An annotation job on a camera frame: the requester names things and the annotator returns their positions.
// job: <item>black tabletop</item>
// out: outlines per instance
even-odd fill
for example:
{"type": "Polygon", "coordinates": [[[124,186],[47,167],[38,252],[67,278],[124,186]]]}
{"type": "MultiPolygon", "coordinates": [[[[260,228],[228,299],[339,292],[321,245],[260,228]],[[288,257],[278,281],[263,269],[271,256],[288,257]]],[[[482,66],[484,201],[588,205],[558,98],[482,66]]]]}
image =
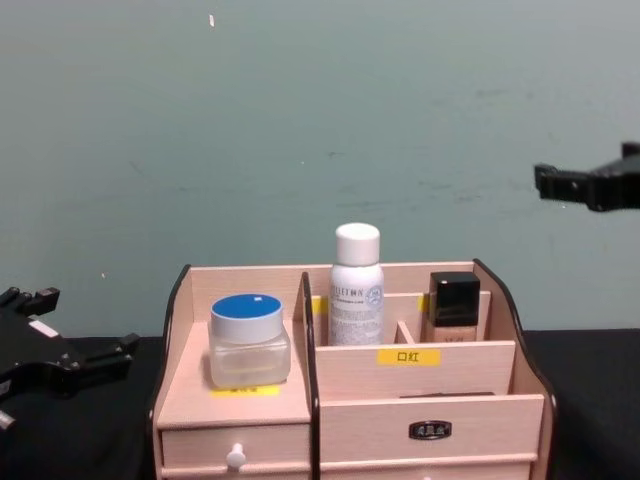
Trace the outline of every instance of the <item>black tabletop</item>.
{"type": "MultiPolygon", "coordinates": [[[[112,338],[75,339],[80,351],[112,338]]],[[[640,478],[640,330],[527,332],[559,406],[556,480],[640,478]]],[[[18,424],[0,433],[0,479],[151,478],[146,413],[160,364],[159,338],[141,340],[125,381],[73,398],[10,398],[18,424]]]]}

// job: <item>white drawer knob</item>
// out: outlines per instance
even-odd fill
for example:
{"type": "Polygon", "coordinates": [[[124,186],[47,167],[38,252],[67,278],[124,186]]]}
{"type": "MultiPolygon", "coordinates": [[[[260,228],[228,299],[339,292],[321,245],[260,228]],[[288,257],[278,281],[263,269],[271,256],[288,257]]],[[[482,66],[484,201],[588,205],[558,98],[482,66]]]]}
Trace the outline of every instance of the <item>white drawer knob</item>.
{"type": "Polygon", "coordinates": [[[240,468],[245,463],[247,463],[247,456],[242,451],[242,444],[235,443],[227,454],[227,465],[231,468],[240,468]]]}

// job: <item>yellow label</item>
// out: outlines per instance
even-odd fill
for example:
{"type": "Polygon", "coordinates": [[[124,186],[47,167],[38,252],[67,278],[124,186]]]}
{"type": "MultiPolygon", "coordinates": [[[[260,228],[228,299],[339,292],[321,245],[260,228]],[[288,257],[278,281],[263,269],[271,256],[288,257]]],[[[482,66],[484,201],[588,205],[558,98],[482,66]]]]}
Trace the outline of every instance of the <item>yellow label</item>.
{"type": "Polygon", "coordinates": [[[265,397],[280,394],[278,385],[265,385],[260,387],[230,388],[228,390],[212,390],[214,397],[265,397]]]}
{"type": "Polygon", "coordinates": [[[311,312],[314,315],[326,315],[329,313],[329,299],[327,297],[313,297],[311,299],[311,312]]]}
{"type": "Polygon", "coordinates": [[[437,348],[378,350],[378,365],[437,367],[440,365],[440,350],[437,348]]]}
{"type": "Polygon", "coordinates": [[[418,310],[422,313],[429,311],[429,294],[418,297],[418,310]]]}

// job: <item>white cap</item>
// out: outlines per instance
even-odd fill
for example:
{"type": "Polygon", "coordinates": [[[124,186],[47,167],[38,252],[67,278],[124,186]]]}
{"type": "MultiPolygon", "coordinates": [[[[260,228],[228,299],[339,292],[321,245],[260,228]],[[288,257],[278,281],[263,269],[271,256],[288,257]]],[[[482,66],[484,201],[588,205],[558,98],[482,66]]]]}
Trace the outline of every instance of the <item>white cap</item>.
{"type": "Polygon", "coordinates": [[[368,267],[380,261],[380,231],[366,223],[347,223],[336,229],[338,264],[368,267]]]}
{"type": "Polygon", "coordinates": [[[282,333],[282,303],[258,293],[233,295],[211,307],[211,334],[229,343],[251,344],[282,333]]]}

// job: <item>cosmetic organizer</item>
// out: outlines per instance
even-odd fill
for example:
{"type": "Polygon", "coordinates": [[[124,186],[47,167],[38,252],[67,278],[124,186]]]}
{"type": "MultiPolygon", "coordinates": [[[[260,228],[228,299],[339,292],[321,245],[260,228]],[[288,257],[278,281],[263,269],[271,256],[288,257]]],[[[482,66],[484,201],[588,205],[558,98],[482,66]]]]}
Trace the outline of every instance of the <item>cosmetic organizer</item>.
{"type": "Polygon", "coordinates": [[[383,264],[384,344],[330,347],[330,268],[184,268],[149,412],[158,479],[552,478],[554,396],[493,272],[479,260],[383,264]],[[419,342],[435,271],[480,278],[477,341],[419,342]],[[220,391],[210,309],[242,292],[282,301],[291,372],[280,385],[220,391]]]}

